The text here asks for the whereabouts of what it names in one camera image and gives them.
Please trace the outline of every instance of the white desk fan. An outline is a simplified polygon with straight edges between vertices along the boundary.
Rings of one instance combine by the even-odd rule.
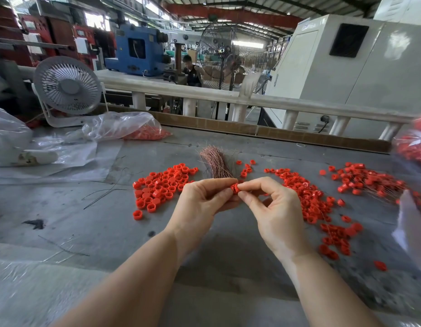
[[[52,127],[83,125],[92,116],[54,117],[48,106],[71,115],[84,115],[100,103],[104,85],[85,64],[66,56],[49,57],[35,69],[32,84],[47,123]]]

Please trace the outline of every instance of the right hand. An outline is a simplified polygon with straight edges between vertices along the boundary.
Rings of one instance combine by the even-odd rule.
[[[266,176],[239,183],[238,196],[257,219],[259,232],[266,245],[283,265],[295,257],[313,252],[304,232],[301,203],[297,193]],[[258,195],[271,197],[263,202]]]

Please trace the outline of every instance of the gray table surface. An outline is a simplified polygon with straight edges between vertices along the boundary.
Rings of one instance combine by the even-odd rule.
[[[392,156],[320,146],[297,146],[292,142],[250,138],[190,129],[167,128],[173,133],[161,141],[125,141],[104,182],[0,186],[0,243],[20,248],[49,249],[71,240],[73,255],[61,265],[111,272],[145,243],[148,233],[159,233],[167,224],[178,196],[156,213],[145,213],[135,221],[135,199],[131,184],[151,171],[186,163],[200,171],[195,180],[207,178],[198,151],[209,144],[223,147],[231,165],[236,159],[255,159],[248,179],[264,176],[264,168],[290,168],[316,184],[327,195],[343,197],[344,208],[335,208],[333,223],[342,225],[339,214],[359,221],[365,230],[351,241],[352,255],[330,264],[371,308],[421,317],[421,272],[395,243],[391,233],[398,216],[397,206],[378,199],[351,194],[339,195],[338,184],[319,175],[328,165],[365,163],[405,181],[409,175]],[[117,183],[113,191],[90,207],[89,203]],[[45,220],[44,230],[22,224],[29,219]],[[317,225],[306,225],[309,239],[319,245],[323,233]],[[375,269],[374,260],[388,265],[387,272]],[[277,259],[264,244],[256,220],[245,205],[218,214],[198,250],[180,268],[176,283],[209,290],[279,299],[296,298],[292,283]]]

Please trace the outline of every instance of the forearm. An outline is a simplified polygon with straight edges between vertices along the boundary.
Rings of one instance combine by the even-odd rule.
[[[176,242],[163,231],[53,327],[156,326],[177,273]]]
[[[383,324],[317,253],[283,262],[311,327],[379,327]]]

